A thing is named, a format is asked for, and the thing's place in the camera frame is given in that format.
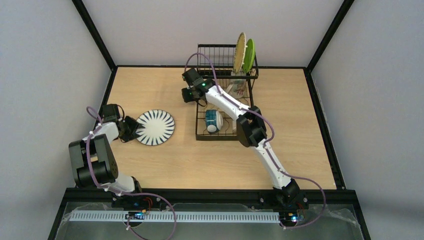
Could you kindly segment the blue striped white plate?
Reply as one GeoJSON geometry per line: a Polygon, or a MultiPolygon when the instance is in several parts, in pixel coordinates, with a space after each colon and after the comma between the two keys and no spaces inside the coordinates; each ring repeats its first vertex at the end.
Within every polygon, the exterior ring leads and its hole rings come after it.
{"type": "Polygon", "coordinates": [[[158,146],[165,143],[176,128],[173,116],[162,109],[146,111],[136,121],[142,125],[136,131],[136,139],[146,146],[158,146]]]}

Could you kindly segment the black rimmed white bowl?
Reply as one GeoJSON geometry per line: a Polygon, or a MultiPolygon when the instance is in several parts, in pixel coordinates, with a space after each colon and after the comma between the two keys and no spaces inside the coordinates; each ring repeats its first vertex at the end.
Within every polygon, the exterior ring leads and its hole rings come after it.
{"type": "Polygon", "coordinates": [[[223,127],[223,117],[218,110],[208,109],[204,116],[206,130],[210,134],[218,133],[223,127]]]}

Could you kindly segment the woven bamboo plate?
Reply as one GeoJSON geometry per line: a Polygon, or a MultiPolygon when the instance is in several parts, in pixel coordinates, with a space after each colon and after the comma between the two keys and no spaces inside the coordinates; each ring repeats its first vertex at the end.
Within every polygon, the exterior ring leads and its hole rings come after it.
{"type": "Polygon", "coordinates": [[[241,32],[238,36],[236,46],[233,54],[233,72],[238,74],[241,72],[247,48],[247,37],[244,32],[241,32]]]}

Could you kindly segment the green plastic plate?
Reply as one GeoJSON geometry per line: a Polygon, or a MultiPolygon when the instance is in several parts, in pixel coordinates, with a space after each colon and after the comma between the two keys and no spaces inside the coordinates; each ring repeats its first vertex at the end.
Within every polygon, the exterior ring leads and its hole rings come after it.
{"type": "Polygon", "coordinates": [[[245,56],[243,60],[242,70],[244,73],[249,73],[253,67],[256,57],[256,46],[253,39],[248,39],[246,42],[245,56]]]}

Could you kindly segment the plain white bowl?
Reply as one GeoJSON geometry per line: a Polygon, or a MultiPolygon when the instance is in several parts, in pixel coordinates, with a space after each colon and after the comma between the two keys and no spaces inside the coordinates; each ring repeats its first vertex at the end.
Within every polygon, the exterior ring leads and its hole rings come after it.
{"type": "Polygon", "coordinates": [[[234,135],[236,135],[237,134],[237,122],[235,120],[232,120],[232,122],[231,122],[231,129],[232,129],[232,133],[234,135]]]}

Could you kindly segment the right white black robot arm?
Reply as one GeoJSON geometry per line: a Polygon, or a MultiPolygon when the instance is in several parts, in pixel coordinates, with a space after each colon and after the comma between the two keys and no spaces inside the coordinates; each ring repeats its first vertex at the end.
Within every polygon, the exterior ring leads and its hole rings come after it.
{"type": "Polygon", "coordinates": [[[295,177],[289,176],[271,147],[272,138],[267,136],[267,121],[260,109],[236,100],[213,79],[204,79],[194,68],[182,73],[182,79],[187,83],[187,87],[181,90],[186,103],[205,100],[221,109],[235,122],[238,141],[259,157],[276,190],[277,200],[284,206],[303,202],[304,195],[295,177]]]}

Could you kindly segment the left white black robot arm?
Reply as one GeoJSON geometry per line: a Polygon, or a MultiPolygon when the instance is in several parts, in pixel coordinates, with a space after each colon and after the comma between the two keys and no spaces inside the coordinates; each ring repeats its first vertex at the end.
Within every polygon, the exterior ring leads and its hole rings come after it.
{"type": "Polygon", "coordinates": [[[96,187],[117,196],[141,193],[135,177],[119,172],[111,143],[114,140],[129,142],[139,137],[144,125],[125,116],[117,104],[103,106],[100,115],[93,107],[87,113],[97,120],[96,126],[81,140],[68,145],[73,178],[78,188],[96,187]]]}

